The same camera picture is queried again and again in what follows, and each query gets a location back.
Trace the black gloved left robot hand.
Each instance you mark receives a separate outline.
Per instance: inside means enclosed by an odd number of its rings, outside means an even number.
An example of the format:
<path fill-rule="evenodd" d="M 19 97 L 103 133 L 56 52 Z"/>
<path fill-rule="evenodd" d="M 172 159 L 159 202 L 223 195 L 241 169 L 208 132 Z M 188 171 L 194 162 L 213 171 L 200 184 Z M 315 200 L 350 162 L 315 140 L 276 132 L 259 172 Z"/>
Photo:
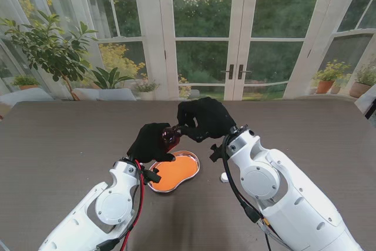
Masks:
<path fill-rule="evenodd" d="M 162 139 L 162 133 L 169 123 L 148 123 L 139 131 L 136 140 L 133 142 L 127 156 L 130 160 L 137 160 L 140 163 L 172 162 L 175 157 L 168 152 Z"/>

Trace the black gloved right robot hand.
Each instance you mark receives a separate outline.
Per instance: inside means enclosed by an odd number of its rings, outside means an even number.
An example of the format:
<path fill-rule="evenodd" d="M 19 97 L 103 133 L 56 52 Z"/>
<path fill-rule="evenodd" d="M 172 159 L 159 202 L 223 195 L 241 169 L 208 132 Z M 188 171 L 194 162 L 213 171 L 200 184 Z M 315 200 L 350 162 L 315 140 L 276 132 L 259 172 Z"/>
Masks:
<path fill-rule="evenodd" d="M 180 102 L 177 120 L 182 135 L 196 142 L 221 138 L 236 126 L 224 105 L 210 97 Z"/>

